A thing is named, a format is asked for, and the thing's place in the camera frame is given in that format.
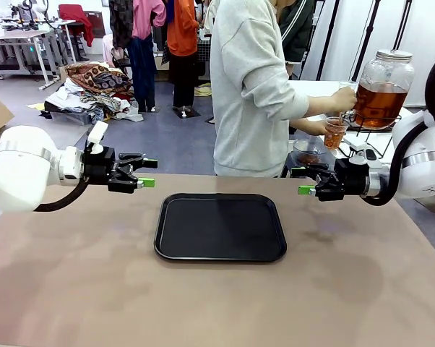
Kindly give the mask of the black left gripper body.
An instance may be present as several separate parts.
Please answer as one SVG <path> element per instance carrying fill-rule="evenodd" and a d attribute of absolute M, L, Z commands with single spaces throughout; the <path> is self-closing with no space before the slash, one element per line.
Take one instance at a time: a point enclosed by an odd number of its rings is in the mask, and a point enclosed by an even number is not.
<path fill-rule="evenodd" d="M 85 151 L 83 176 L 89 185 L 107 186 L 109 192 L 132 194 L 138 187 L 138 178 L 130 160 L 117 160 L 112 147 L 103 147 L 101 153 Z"/>

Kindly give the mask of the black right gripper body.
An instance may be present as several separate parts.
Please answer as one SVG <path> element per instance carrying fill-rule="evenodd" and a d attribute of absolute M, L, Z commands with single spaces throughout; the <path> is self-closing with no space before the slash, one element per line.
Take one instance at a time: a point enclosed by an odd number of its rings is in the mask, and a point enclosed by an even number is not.
<path fill-rule="evenodd" d="M 336 160 L 333 169 L 321 170 L 317 176 L 315 197 L 321 202 L 340 201 L 345 196 L 360 196 L 365 192 L 369 166 Z"/>

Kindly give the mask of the person's left hand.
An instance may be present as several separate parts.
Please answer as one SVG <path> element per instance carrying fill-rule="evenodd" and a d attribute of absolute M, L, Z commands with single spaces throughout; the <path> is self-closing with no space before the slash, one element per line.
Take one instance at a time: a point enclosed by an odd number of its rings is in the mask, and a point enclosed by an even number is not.
<path fill-rule="evenodd" d="M 341 117 L 326 118 L 325 129 L 331 134 L 344 134 L 349 124 Z"/>

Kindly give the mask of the person's right hand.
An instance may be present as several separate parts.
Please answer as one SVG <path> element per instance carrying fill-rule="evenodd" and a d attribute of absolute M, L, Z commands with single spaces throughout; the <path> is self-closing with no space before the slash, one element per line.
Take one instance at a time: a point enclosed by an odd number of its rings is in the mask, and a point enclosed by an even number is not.
<path fill-rule="evenodd" d="M 331 96 L 331 112 L 342 113 L 351 110 L 356 104 L 356 92 L 351 87 L 342 87 Z"/>

